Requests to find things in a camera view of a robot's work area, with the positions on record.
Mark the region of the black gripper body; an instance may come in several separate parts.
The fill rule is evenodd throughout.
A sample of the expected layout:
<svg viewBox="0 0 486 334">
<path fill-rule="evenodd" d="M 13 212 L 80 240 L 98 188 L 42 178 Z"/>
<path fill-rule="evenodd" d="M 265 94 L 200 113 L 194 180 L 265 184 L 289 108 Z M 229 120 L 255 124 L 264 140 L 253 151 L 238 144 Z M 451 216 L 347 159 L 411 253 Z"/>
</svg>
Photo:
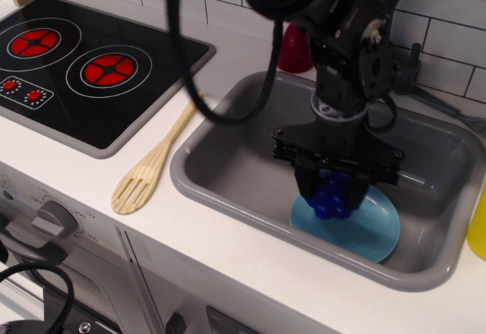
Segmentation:
<svg viewBox="0 0 486 334">
<path fill-rule="evenodd" d="M 396 184 L 404 152 L 374 136 L 360 121 L 331 124 L 312 121 L 272 130 L 273 156 L 294 168 L 296 161 L 315 161 L 320 172 L 370 175 L 371 183 Z"/>
</svg>

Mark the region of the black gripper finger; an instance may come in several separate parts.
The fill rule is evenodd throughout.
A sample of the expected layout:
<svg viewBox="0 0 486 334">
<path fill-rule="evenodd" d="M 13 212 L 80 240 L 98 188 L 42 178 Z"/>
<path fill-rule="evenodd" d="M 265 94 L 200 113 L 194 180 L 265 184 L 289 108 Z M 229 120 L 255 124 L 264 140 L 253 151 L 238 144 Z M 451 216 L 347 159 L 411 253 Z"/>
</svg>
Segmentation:
<svg viewBox="0 0 486 334">
<path fill-rule="evenodd" d="M 350 211 L 361 206 L 371 182 L 370 175 L 346 175 L 346 208 Z"/>
<path fill-rule="evenodd" d="M 300 195 L 312 200 L 316 194 L 320 176 L 320 164 L 315 161 L 296 161 L 295 180 Z"/>
</svg>

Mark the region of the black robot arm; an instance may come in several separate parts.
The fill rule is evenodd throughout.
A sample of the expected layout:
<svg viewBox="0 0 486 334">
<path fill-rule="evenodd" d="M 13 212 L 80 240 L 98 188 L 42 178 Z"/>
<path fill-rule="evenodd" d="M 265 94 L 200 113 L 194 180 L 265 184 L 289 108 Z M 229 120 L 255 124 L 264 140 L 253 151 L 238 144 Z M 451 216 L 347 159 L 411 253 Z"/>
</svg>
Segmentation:
<svg viewBox="0 0 486 334">
<path fill-rule="evenodd" d="M 371 184 L 397 182 L 403 158 L 368 121 L 370 104 L 388 101 L 398 78 L 385 7 L 380 0 L 246 1 L 268 19 L 303 29 L 317 71 L 314 121 L 275 128 L 274 156 L 291 162 L 307 200 L 317 196 L 321 172 L 347 175 L 342 197 L 356 210 Z"/>
</svg>

